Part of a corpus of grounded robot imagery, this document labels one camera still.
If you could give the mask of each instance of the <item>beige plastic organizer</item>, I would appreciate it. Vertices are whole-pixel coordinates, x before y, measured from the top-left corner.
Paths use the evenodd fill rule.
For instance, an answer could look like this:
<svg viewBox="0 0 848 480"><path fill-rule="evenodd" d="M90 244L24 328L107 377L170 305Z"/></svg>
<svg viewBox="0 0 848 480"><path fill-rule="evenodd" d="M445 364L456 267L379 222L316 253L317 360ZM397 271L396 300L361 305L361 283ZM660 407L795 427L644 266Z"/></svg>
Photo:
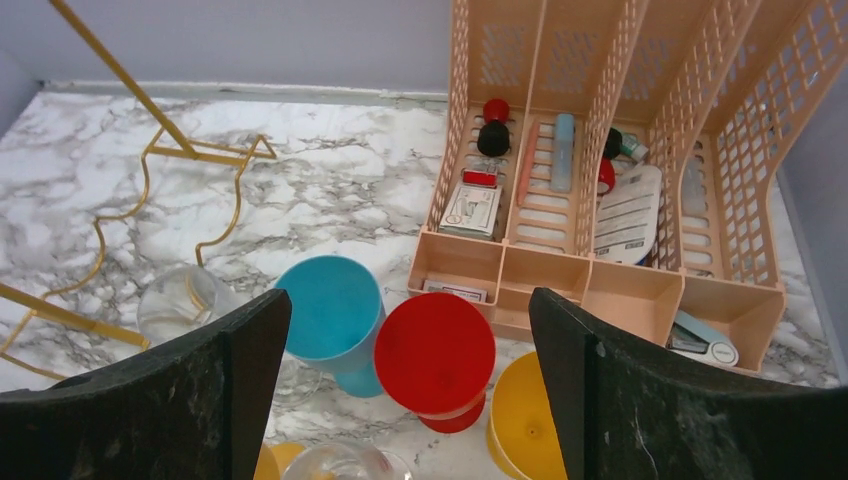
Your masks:
<svg viewBox="0 0 848 480"><path fill-rule="evenodd" d="M664 345L678 309L725 333L759 370L786 303L768 214L780 161L848 57L848 0L454 0L445 157L409 277L485 289L502 337L530 341L527 306L549 287ZM511 107L495 241L438 233L460 171L482 158L482 106ZM572 192L549 190L556 114L576 119ZM531 187L516 204L533 121ZM596 260L597 176L610 126L664 174L650 267ZM707 210L685 217L686 160Z"/></svg>

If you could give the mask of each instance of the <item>marble surface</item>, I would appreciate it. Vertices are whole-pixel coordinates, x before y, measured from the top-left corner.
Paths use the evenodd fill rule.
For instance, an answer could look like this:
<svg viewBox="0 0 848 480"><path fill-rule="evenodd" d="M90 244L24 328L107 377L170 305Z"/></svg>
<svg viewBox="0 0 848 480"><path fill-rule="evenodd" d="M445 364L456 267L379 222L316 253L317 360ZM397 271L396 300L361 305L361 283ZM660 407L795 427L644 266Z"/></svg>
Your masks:
<svg viewBox="0 0 848 480"><path fill-rule="evenodd" d="M406 278L445 141L445 111L238 101L159 102L190 136L243 145L263 132L279 154L242 179L238 229L206 249L207 267L237 292L257 295L295 262L337 253L365 264L388 311L406 298ZM0 281L40 294L82 278L94 258L93 214L129 210L142 188L138 155L158 125L134 100L42 93L0 141ZM107 222L104 267L55 303L128 328L144 285L194 258L194 245L230 221L234 169L151 157L151 196L139 215ZM783 382L838 384L780 194L772 197L786 315L763 374ZM0 300L0 341L25 309ZM498 340L493 381L532 347ZM132 355L131 347L41 320L10 353L72 375ZM0 391L52 382L0 360ZM375 442L413 464L421 478L506 478L489 460L485 422L440 435L386 396L361 400L325 380L294 409L274 406L270 443L332 438Z"/></svg>

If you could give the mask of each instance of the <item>black pom pom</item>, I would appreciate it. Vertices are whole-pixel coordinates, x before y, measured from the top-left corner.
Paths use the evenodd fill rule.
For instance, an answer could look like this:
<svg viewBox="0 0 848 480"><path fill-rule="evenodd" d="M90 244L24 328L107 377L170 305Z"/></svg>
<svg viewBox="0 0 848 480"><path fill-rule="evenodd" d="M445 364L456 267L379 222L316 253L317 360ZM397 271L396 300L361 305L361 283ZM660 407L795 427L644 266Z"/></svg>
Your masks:
<svg viewBox="0 0 848 480"><path fill-rule="evenodd" d="M604 144L604 158L612 160L619 156L622 142L624 142L624 137L621 132L611 128L609 135L607 135L607 143Z"/></svg>
<svg viewBox="0 0 848 480"><path fill-rule="evenodd" d="M501 122L489 122L480 129L477 150L487 157L500 157L509 151L509 129Z"/></svg>

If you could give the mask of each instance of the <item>clear cup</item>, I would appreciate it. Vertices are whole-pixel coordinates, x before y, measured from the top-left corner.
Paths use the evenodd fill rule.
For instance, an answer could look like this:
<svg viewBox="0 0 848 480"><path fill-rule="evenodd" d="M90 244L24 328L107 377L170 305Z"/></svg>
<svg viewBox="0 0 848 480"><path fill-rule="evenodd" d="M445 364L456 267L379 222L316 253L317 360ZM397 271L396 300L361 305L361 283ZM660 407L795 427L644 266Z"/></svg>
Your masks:
<svg viewBox="0 0 848 480"><path fill-rule="evenodd" d="M282 480L411 480L402 458L371 444L334 440L307 448L283 471Z"/></svg>
<svg viewBox="0 0 848 480"><path fill-rule="evenodd" d="M221 279L188 265L157 277L138 304L138 331L161 345L232 312L246 302ZM288 353L280 362L274 403L291 407L308 399L321 384L321 372Z"/></svg>

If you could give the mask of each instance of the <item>gray wall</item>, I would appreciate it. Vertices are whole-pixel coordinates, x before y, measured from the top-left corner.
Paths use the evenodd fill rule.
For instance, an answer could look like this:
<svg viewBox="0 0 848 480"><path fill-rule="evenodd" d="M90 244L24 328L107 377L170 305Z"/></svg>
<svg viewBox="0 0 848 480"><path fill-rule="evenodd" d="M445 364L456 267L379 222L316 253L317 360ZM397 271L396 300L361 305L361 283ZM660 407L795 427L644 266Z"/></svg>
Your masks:
<svg viewBox="0 0 848 480"><path fill-rule="evenodd" d="M38 89L35 78L0 49L0 137L29 105Z"/></svg>
<svg viewBox="0 0 848 480"><path fill-rule="evenodd" d="M848 68L783 161L780 186L822 323L848 381Z"/></svg>
<svg viewBox="0 0 848 480"><path fill-rule="evenodd" d="M450 0L67 0L138 80L445 92ZM0 2L35 78L115 80L47 0Z"/></svg>

